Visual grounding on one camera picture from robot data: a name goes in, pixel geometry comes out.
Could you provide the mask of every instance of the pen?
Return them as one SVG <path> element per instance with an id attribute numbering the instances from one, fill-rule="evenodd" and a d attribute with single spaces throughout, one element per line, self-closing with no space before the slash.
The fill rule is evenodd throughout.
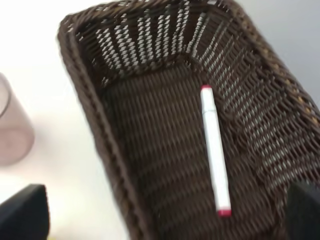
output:
<path id="1" fill-rule="evenodd" d="M 201 87 L 202 119 L 209 160 L 215 208 L 220 217 L 231 216 L 231 203 L 224 150 L 214 94 L 209 85 Z"/>

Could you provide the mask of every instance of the woven pattern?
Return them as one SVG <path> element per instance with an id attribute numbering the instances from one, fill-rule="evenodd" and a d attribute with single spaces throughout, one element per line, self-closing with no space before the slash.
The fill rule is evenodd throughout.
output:
<path id="1" fill-rule="evenodd" d="M 112 2 L 67 16 L 58 38 L 132 239 L 286 239 L 290 183 L 320 183 L 320 114 L 236 3 Z M 228 219 L 215 209 L 203 84 Z"/>

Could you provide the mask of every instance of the basket rim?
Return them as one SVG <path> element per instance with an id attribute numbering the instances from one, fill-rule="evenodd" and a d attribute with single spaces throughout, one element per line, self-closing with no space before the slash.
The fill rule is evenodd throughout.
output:
<path id="1" fill-rule="evenodd" d="M 67 15 L 60 23 L 58 41 L 66 69 L 71 77 L 78 98 L 84 109 L 89 126 L 94 136 L 95 147 L 106 167 L 108 179 L 112 184 L 113 195 L 117 200 L 129 233 L 133 239 L 156 239 L 151 226 L 150 216 L 144 211 L 144 206 L 135 192 L 131 182 L 130 171 L 124 163 L 111 126 L 105 116 L 94 84 L 90 81 L 85 64 L 81 60 L 76 33 L 85 23 L 102 18 L 114 18 L 117 15 L 136 10 L 157 7 L 172 3 L 174 0 L 122 0 L 99 4 L 86 10 Z M 190 0 L 207 5 L 206 0 Z M 252 20 L 243 8 L 234 0 L 217 0 L 215 5 L 230 11 L 233 20 L 242 28 L 243 33 L 257 50 L 269 71 L 274 73 L 284 90 L 295 105 L 300 116 L 308 123 L 308 127 L 320 138 L 320 112 L 310 95 L 286 68 L 272 47 L 258 32 Z"/>

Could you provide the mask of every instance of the basket bottom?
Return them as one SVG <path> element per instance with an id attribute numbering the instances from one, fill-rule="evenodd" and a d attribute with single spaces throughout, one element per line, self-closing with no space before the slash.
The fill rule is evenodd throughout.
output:
<path id="1" fill-rule="evenodd" d="M 186 63 L 110 85 L 104 104 L 159 239 L 263 239 L 275 226 L 272 198 L 219 112 L 232 217 L 219 218 L 211 187 L 200 89 L 206 72 Z"/>

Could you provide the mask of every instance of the black object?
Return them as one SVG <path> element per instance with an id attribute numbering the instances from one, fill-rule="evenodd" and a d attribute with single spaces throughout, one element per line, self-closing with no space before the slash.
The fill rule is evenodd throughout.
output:
<path id="1" fill-rule="evenodd" d="M 295 183 L 288 191 L 286 228 L 290 240 L 320 240 L 320 190 Z"/>
<path id="2" fill-rule="evenodd" d="M 49 227 L 44 185 L 29 185 L 0 205 L 0 240 L 46 240 Z"/>

